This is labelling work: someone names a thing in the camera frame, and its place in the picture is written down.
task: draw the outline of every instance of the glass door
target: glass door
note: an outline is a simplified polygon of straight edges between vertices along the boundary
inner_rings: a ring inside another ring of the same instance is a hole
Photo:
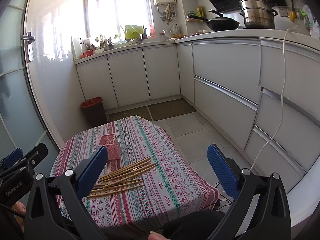
[[[26,73],[23,35],[27,0],[11,0],[0,18],[0,160],[42,142],[48,156],[35,168],[49,176],[59,148],[39,114]]]

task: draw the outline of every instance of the door handle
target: door handle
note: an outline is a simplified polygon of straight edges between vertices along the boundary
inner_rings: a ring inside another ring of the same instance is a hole
[[[28,41],[28,44],[31,44],[36,40],[36,38],[34,36],[31,36],[31,32],[27,32],[26,35],[23,35],[21,37],[21,40]]]
[[[27,41],[27,50],[28,50],[28,60],[33,61],[33,51],[32,51],[32,45],[36,38],[34,36],[31,36],[31,32],[27,32],[25,35],[21,37],[22,41]]]

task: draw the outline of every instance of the trash can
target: trash can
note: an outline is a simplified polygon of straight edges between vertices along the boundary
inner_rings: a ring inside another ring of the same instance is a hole
[[[104,111],[102,98],[91,98],[83,102],[80,106],[85,118],[91,127],[97,127],[108,122],[106,112]]]

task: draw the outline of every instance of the window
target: window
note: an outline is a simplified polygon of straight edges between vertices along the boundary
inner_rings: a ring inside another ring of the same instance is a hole
[[[87,0],[86,16],[89,37],[113,38],[118,34],[124,40],[126,25],[141,25],[150,35],[150,10],[147,0]]]

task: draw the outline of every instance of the blue gripper pad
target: blue gripper pad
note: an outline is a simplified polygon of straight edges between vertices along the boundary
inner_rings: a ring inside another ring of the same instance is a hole
[[[215,144],[208,147],[207,157],[227,195],[236,200],[239,195],[238,177],[236,175],[240,171],[238,165],[232,159],[226,158]]]
[[[107,161],[108,150],[106,147],[100,146],[90,158],[79,163],[75,169],[76,180],[78,181],[76,192],[78,199],[90,194]]]
[[[23,152],[20,148],[15,149],[12,153],[10,153],[3,160],[3,168],[6,170],[13,166],[18,160],[20,160],[23,156]]]

